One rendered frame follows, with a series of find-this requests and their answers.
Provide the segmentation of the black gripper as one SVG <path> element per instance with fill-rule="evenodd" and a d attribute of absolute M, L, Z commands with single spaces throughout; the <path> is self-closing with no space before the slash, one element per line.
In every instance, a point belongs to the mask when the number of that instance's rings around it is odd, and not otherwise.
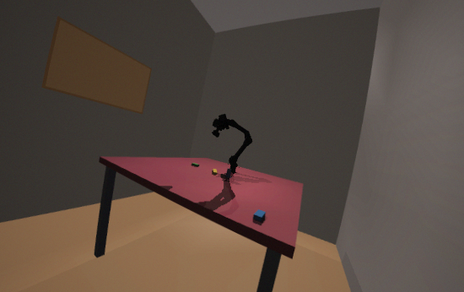
<path fill-rule="evenodd" d="M 216 130 L 213 130 L 212 134 L 215 136 L 215 137 L 218 137 L 219 136 L 219 130 L 222 131 L 222 129 L 224 130 L 226 128 L 226 125 L 224 124 L 225 123 L 225 119 L 223 119 L 222 117 L 219 117 L 218 121 L 217 121 L 217 124 L 214 126 L 216 127 L 217 129 Z"/>

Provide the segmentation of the blue cube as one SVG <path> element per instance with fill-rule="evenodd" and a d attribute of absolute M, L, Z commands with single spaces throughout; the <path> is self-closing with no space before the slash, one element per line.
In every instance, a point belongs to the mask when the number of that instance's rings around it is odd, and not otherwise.
<path fill-rule="evenodd" d="M 262 210 L 258 209 L 255 214 L 254 214 L 254 217 L 253 219 L 256 219 L 258 221 L 262 221 L 262 219 L 264 218 L 265 216 L 265 212 L 263 212 Z"/>

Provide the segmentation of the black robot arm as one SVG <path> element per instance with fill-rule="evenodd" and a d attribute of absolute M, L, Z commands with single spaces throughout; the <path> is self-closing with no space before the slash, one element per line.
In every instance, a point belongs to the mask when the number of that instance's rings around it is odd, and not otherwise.
<path fill-rule="evenodd" d="M 240 130 L 241 132 L 243 132 L 245 134 L 245 141 L 244 141 L 243 145 L 240 147 L 240 149 L 236 152 L 236 154 L 234 156 L 231 155 L 231 157 L 229 158 L 231 172 L 236 173 L 235 169 L 238 166 L 236 164 L 237 159 L 239 158 L 241 153 L 245 150 L 245 148 L 252 143 L 251 135 L 250 135 L 249 131 L 247 131 L 246 129 L 244 129 L 240 125 L 238 125 L 235 120 L 227 119 L 225 114 L 222 114 L 219 117 L 222 117 L 223 119 L 225 119 L 224 124 L 226 125 L 226 129 L 229 129 L 229 126 L 232 126 L 232 127 L 237 128 L 238 130 Z M 216 118 L 213 121 L 213 126 L 215 126 L 217 124 L 217 121 L 218 121 L 218 119 Z"/>

